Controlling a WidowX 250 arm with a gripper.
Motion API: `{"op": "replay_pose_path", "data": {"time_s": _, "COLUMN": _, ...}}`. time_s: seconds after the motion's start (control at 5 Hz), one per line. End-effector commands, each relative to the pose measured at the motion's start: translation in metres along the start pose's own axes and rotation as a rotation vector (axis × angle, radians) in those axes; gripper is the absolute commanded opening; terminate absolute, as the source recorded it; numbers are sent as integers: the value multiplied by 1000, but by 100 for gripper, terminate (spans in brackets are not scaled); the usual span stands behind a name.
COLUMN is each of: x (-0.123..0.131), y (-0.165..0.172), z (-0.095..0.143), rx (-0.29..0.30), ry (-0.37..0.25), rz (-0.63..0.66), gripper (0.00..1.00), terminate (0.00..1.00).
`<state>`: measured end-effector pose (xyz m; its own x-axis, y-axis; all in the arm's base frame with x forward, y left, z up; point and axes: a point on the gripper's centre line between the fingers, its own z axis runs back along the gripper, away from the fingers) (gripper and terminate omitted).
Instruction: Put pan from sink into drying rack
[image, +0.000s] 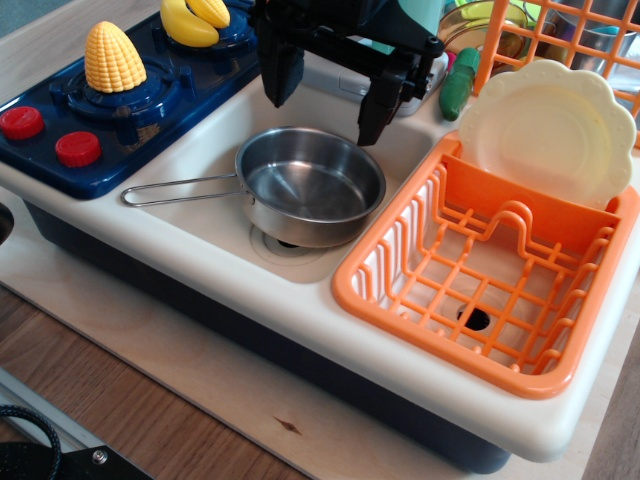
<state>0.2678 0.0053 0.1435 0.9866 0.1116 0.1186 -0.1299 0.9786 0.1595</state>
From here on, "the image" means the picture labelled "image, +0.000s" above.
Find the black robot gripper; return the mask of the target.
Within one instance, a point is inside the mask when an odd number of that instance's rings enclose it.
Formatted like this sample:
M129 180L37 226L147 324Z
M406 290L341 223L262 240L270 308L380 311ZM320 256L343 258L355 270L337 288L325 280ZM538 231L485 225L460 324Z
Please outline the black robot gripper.
M256 1L250 23L264 92L279 108L304 76L304 55L311 52L368 77L371 82L358 117L359 146L372 146L405 101L405 83L426 81L432 63L444 52L384 54L371 46L371 18L384 1Z

